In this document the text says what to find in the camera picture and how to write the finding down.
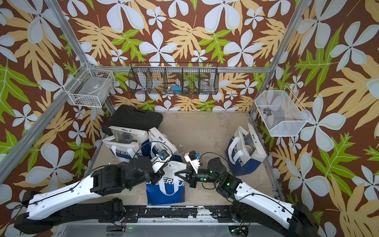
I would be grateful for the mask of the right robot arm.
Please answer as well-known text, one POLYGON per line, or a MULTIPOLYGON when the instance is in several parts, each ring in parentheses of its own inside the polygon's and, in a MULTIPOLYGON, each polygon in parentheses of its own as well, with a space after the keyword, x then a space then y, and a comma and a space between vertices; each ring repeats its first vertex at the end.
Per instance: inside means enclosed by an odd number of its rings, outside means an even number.
POLYGON ((319 224, 304 204, 293 205, 250 187, 227 172, 220 158, 211 159, 206 169, 191 167, 174 175, 195 188, 198 182, 212 183, 218 194, 231 199, 230 213, 242 224, 258 223, 284 237, 316 237, 319 224))

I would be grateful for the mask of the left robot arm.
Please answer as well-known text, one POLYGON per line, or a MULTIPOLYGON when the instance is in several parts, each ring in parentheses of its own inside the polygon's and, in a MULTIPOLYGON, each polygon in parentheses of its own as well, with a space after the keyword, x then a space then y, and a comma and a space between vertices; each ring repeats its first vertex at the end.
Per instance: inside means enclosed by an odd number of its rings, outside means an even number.
POLYGON ((103 203, 86 201, 131 190, 147 181, 156 184, 163 177, 163 168, 167 164, 159 158, 138 157, 127 163, 106 165, 76 183, 48 193, 26 192, 22 205, 27 207, 27 211, 16 217, 14 227, 24 234, 33 235, 68 222, 118 222, 126 216, 121 199, 103 203))

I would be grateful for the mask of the takeout bag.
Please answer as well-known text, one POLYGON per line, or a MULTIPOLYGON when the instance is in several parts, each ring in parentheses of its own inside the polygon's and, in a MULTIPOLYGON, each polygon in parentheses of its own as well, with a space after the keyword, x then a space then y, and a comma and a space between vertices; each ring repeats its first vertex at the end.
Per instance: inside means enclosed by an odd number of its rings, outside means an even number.
POLYGON ((172 156, 171 160, 183 162, 177 147, 172 144, 168 138, 162 134, 157 128, 153 127, 149 130, 150 156, 154 158, 162 150, 166 150, 172 156))
POLYGON ((253 173, 265 160, 267 153, 252 124, 245 130, 239 126, 225 150, 234 176, 253 173))
POLYGON ((163 169, 164 176, 155 185, 146 182, 148 205, 165 205, 185 202, 185 181, 174 173, 186 169, 181 162, 171 161, 163 169))
POLYGON ((118 126, 110 126, 110 130, 113 135, 102 142, 119 162, 128 163, 139 156, 150 157, 151 144, 147 131, 118 126))

